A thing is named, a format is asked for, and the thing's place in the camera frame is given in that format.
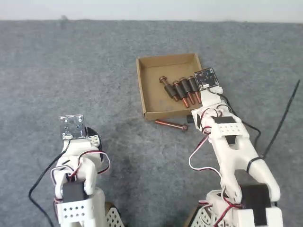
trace gray carpet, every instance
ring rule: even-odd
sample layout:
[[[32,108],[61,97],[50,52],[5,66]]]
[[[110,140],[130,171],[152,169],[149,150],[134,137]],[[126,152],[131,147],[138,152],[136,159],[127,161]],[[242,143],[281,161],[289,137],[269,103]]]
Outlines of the gray carpet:
[[[234,109],[263,131],[262,152],[303,78],[302,37],[303,26],[293,24],[1,21],[0,226],[48,226],[27,193],[62,149],[58,116],[77,113],[102,136],[113,166],[98,186],[124,222],[182,226],[219,179],[187,164],[201,138],[193,126],[183,134],[143,120],[135,59],[198,53],[204,67],[215,68]],[[267,158],[286,227],[303,223],[302,111],[301,85]],[[218,167],[210,144],[193,164]],[[55,222],[53,193],[47,174],[34,198]]]

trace black cable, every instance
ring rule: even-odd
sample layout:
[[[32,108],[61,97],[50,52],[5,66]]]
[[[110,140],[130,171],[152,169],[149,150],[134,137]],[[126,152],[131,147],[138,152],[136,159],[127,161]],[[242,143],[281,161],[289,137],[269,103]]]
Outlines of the black cable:
[[[52,167],[52,165],[58,161],[59,158],[61,158],[61,156],[63,154],[66,153],[67,148],[70,146],[71,140],[69,140],[68,145],[66,146],[66,149],[59,154],[49,165],[48,167],[41,173],[41,175],[39,176],[39,178],[37,179],[37,181],[34,183],[34,185],[31,187],[31,189],[28,192],[28,198],[29,200],[31,200],[31,202],[44,214],[44,216],[47,218],[48,223],[51,227],[54,227],[53,222],[51,220],[51,218],[48,216],[47,212],[32,198],[32,193],[33,190],[38,186],[38,184],[40,183],[40,181],[42,180],[43,176],[46,174],[46,172]]]
[[[289,99],[289,101],[287,103],[287,106],[286,106],[286,109],[284,111],[283,117],[282,117],[282,119],[281,119],[281,121],[280,121],[280,123],[279,123],[279,125],[278,125],[278,127],[276,129],[276,131],[275,131],[275,134],[274,134],[273,138],[271,139],[271,141],[270,141],[269,145],[267,146],[267,148],[265,149],[264,153],[261,155],[262,159],[266,158],[266,155],[268,154],[271,146],[273,145],[274,141],[276,140],[276,137],[277,137],[277,135],[278,135],[278,133],[279,133],[281,127],[282,127],[282,124],[283,124],[283,122],[284,122],[284,120],[285,120],[285,118],[287,116],[288,111],[289,111],[290,105],[292,104],[294,96],[295,96],[295,94],[297,92],[299,84],[300,84],[300,80],[298,80],[297,84],[294,87],[293,94],[292,94],[292,96],[290,97],[290,99]]]
[[[247,165],[247,168],[246,168],[246,172],[249,174],[249,171],[250,171],[250,166],[251,164],[254,162],[254,161],[257,161],[259,159],[262,159],[260,156],[258,157],[254,157],[252,158],[249,162],[248,162],[248,165]]]
[[[216,95],[220,96],[221,98],[225,99],[225,101],[226,101],[226,103],[227,103],[226,106],[229,107],[229,109],[231,110],[231,112],[232,112],[234,115],[236,115],[237,117],[239,117],[239,116],[237,115],[237,113],[235,112],[235,110],[232,108],[232,105],[231,105],[230,101],[228,100],[228,98],[227,98],[225,95],[219,94],[219,93],[215,93],[215,92],[212,92],[209,88],[208,88],[207,90],[208,90],[210,93],[216,94]],[[256,131],[258,132],[258,135],[256,136],[255,141],[254,141],[254,148],[257,149],[258,139],[260,138],[260,136],[261,136],[261,134],[262,134],[261,130],[258,129],[257,127],[252,126],[251,124],[249,124],[249,123],[247,123],[247,122],[245,122],[245,121],[243,121],[243,120],[242,120],[242,123],[245,124],[246,126],[250,127],[251,129],[256,130]]]
[[[279,123],[279,125],[278,125],[278,127],[277,127],[277,129],[276,129],[276,132],[275,132],[273,138],[271,139],[269,145],[267,146],[267,148],[265,149],[264,153],[263,153],[260,157],[255,157],[255,158],[253,158],[251,161],[249,161],[249,163],[248,163],[248,165],[247,165],[247,169],[246,169],[246,172],[247,172],[247,173],[249,172],[250,166],[251,166],[251,164],[252,164],[254,161],[259,160],[259,159],[265,159],[265,158],[266,158],[266,155],[268,154],[268,152],[269,152],[271,146],[273,145],[273,143],[274,143],[274,141],[275,141],[275,139],[276,139],[276,137],[277,137],[277,135],[278,135],[278,133],[279,133],[281,127],[282,127],[282,124],[283,124],[283,122],[284,122],[284,120],[285,120],[285,118],[286,118],[286,115],[287,115],[288,110],[289,110],[289,108],[290,108],[290,105],[291,105],[291,103],[292,103],[292,101],[293,101],[293,99],[294,99],[294,96],[295,96],[295,94],[296,94],[296,92],[297,92],[297,89],[298,89],[298,87],[299,87],[299,84],[300,84],[300,80],[298,80],[297,84],[296,84],[295,87],[294,87],[293,94],[292,94],[292,96],[290,97],[290,99],[289,99],[289,101],[288,101],[288,104],[287,104],[286,109],[285,109],[285,111],[284,111],[283,117],[282,117],[282,119],[281,119],[281,121],[280,121],[280,123]]]

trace cardboard box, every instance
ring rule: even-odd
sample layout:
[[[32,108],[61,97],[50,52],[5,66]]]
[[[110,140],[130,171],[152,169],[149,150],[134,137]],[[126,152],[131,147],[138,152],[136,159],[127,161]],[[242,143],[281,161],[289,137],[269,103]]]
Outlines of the cardboard box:
[[[171,84],[181,77],[188,78],[194,72],[202,70],[196,53],[167,56],[155,56],[137,59],[137,73],[142,108],[146,120],[186,116],[201,105],[197,102],[186,108],[182,100],[176,102],[164,90],[159,82],[160,76],[166,76]]]

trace bolt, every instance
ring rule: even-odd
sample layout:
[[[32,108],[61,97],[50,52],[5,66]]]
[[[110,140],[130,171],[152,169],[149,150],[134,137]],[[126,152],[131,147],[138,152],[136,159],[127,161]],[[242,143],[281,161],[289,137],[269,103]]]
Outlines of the bolt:
[[[194,105],[196,102],[195,102],[193,96],[191,95],[191,88],[189,86],[189,82],[186,80],[186,78],[181,77],[180,78],[180,84],[183,86],[191,104]]]
[[[182,99],[184,105],[186,108],[189,108],[189,104],[188,101],[186,99],[186,93],[183,90],[183,88],[180,86],[179,82],[177,80],[175,80],[174,82],[172,82],[173,86],[175,87],[179,97]]]
[[[201,102],[201,96],[200,96],[200,93],[199,93],[199,87],[198,87],[198,85],[197,85],[197,83],[196,83],[195,78],[192,77],[192,76],[190,76],[187,80],[188,80],[188,82],[189,82],[189,85],[190,85],[192,91],[193,91],[193,92],[195,93],[195,95],[196,95],[196,98],[197,98],[197,100],[198,100],[198,103],[201,104],[202,102]]]
[[[171,123],[171,122],[165,122],[165,121],[162,121],[162,120],[155,120],[155,123],[156,124],[161,124],[161,125],[166,125],[166,126],[169,126],[169,127],[172,127],[172,128],[175,128],[175,129],[181,129],[182,131],[187,131],[188,129],[188,126],[186,124],[175,124],[175,123]]]
[[[164,89],[166,90],[167,94],[173,98],[176,102],[179,101],[179,97],[177,96],[176,91],[174,88],[169,84],[167,78],[165,76],[161,76],[159,78],[159,82],[164,84]]]

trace white robotic arm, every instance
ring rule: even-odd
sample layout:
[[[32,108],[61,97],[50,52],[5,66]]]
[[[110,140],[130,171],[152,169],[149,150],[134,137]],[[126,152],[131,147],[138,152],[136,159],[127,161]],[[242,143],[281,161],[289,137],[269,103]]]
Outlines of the white robotic arm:
[[[84,125],[83,115],[62,116],[63,155],[51,170],[55,212],[61,227],[124,227],[114,206],[105,208],[97,175],[110,168],[98,134]],[[104,157],[108,166],[101,171]]]
[[[213,146],[222,190],[211,191],[205,201],[200,201],[187,226],[282,227],[282,212],[275,205],[280,188],[257,154],[242,120],[221,100],[223,90],[214,70],[197,72],[195,78],[203,106],[192,115],[196,128],[207,134]],[[235,170],[248,171],[257,184],[239,185]]]

